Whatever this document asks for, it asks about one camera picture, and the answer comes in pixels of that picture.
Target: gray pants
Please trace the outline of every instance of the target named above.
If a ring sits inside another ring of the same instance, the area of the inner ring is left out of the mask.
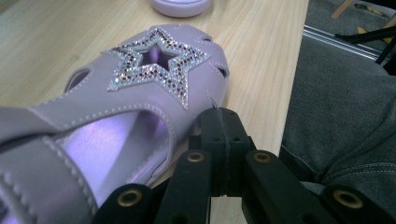
[[[396,219],[396,77],[304,38],[280,159],[301,180],[352,187]]]

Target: wooden table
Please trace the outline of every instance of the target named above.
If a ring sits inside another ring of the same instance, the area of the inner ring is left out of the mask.
[[[223,106],[257,148],[278,153],[308,0],[214,0],[176,19],[149,0],[0,0],[0,105],[29,106],[63,92],[73,71],[131,35],[187,23],[213,36],[231,69]],[[212,223],[244,223],[238,199],[216,199]]]

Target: star cutout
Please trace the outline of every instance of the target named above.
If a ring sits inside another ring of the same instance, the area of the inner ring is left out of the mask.
[[[188,72],[208,58],[199,49],[177,42],[162,28],[156,28],[140,40],[116,46],[106,52],[121,59],[108,91],[154,81],[184,109],[188,109]]]

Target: wood grain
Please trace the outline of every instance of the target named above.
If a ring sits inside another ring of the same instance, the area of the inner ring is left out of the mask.
[[[187,23],[224,48],[231,76],[223,106],[240,116],[258,148],[277,154],[307,5],[214,0],[202,15],[176,19],[157,13],[149,0],[0,0],[0,105],[47,101],[102,50],[152,25]],[[212,223],[244,223],[236,201],[216,199]]]

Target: sparkly star decoration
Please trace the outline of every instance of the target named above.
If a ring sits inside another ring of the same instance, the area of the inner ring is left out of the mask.
[[[190,69],[208,58],[206,53],[177,42],[162,28],[156,28],[140,40],[107,50],[121,58],[107,88],[120,88],[157,82],[188,109],[188,79]]]

